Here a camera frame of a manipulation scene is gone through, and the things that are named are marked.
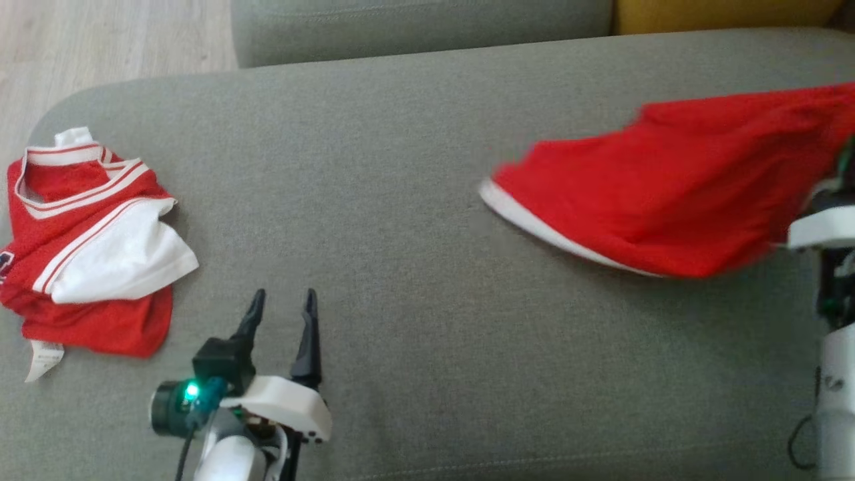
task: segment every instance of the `stitched seam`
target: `stitched seam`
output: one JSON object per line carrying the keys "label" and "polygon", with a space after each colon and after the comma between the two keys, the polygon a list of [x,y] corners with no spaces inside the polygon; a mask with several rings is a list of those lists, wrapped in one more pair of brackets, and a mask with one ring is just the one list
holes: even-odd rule
{"label": "stitched seam", "polygon": [[[778,441],[777,438],[766,437],[755,439],[754,441],[746,442],[745,440],[738,441],[730,441],[730,442],[715,442],[708,444],[692,444],[687,446],[676,446],[673,448],[657,448],[657,449],[628,449],[623,451],[604,451],[602,453],[591,453],[591,454],[565,454],[565,455],[556,455],[556,456],[541,456],[538,458],[523,458],[519,460],[499,460],[499,461],[488,461],[483,463],[473,463],[466,465],[454,465],[454,466],[436,466],[422,469],[410,469],[404,471],[396,471],[396,472],[385,472],[381,474],[368,474],[362,476],[355,476],[347,478],[347,481],[369,481],[372,479],[384,479],[384,478],[394,478],[394,477],[414,477],[414,476],[424,476],[428,474],[439,474],[444,478],[452,478],[462,476],[467,474],[467,471],[478,470],[484,471],[487,470],[498,470],[498,469],[523,469],[523,467],[535,464],[535,463],[549,463],[549,464],[561,464],[561,465],[580,465],[580,464],[592,464],[603,458],[608,458],[616,455],[620,456],[641,456],[646,454],[662,454],[662,453],[677,453],[684,451],[692,451],[697,449],[716,449],[716,448],[726,448],[728,446],[739,446],[742,444],[765,444],[768,442]],[[609,460],[609,462],[624,462],[625,460]]]}
{"label": "stitched seam", "polygon": [[263,12],[264,16],[276,16],[281,18],[293,18],[293,19],[305,19],[307,21],[324,21],[324,20],[332,20],[325,17],[335,17],[335,18],[353,18],[359,16],[371,16],[371,15],[383,15],[388,12],[395,12],[400,10],[425,10],[432,9],[436,7],[452,7],[454,9],[458,9],[461,7],[471,7],[484,5],[487,3],[496,3],[495,0],[469,0],[466,2],[430,2],[430,3],[410,3],[407,5],[371,5],[366,7],[356,7],[353,9],[338,9],[338,10],[328,10],[321,12],[310,12],[305,14],[283,14],[279,11],[273,11],[271,9],[258,9],[260,12]]}

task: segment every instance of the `sofa backrest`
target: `sofa backrest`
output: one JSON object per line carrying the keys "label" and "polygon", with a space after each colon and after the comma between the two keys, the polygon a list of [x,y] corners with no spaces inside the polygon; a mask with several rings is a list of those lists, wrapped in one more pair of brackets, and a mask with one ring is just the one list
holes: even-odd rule
{"label": "sofa backrest", "polygon": [[232,0],[241,67],[608,35],[610,0]]}

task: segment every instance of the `gray sofa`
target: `gray sofa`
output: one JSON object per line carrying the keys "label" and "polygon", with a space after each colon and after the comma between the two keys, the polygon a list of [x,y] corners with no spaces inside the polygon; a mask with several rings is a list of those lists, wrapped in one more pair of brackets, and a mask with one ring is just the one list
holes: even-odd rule
{"label": "gray sofa", "polygon": [[[2,314],[3,478],[171,478],[180,441],[149,429],[150,393],[189,377],[196,349],[227,335],[260,287],[256,365],[286,374],[314,287],[334,439],[304,450],[298,479],[809,479],[785,445],[813,407],[810,257],[783,252],[704,282],[644,278],[549,248],[475,189],[536,140],[620,128],[647,102],[853,80],[852,35],[771,28],[300,63],[73,95],[31,144],[88,125],[142,157],[179,199],[170,222],[202,266],[176,284],[172,329],[148,360],[72,349],[23,386],[29,347]],[[810,459],[810,440],[799,450]]]}

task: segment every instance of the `red and white jersey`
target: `red and white jersey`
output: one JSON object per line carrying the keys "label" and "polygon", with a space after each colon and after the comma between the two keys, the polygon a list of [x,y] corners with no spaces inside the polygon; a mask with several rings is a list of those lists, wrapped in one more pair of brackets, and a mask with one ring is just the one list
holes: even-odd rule
{"label": "red and white jersey", "polygon": [[0,301],[24,317],[25,337],[151,355],[168,330],[168,286],[198,267],[159,221],[175,199],[85,128],[57,145],[9,166],[14,239],[0,253]]}

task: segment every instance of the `white sleeve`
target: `white sleeve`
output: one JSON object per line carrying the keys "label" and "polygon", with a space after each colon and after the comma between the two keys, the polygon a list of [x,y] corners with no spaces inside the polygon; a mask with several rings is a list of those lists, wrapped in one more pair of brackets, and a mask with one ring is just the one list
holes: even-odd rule
{"label": "white sleeve", "polygon": [[161,215],[175,199],[132,199],[69,244],[47,280],[57,304],[139,299],[199,266],[196,255]]}

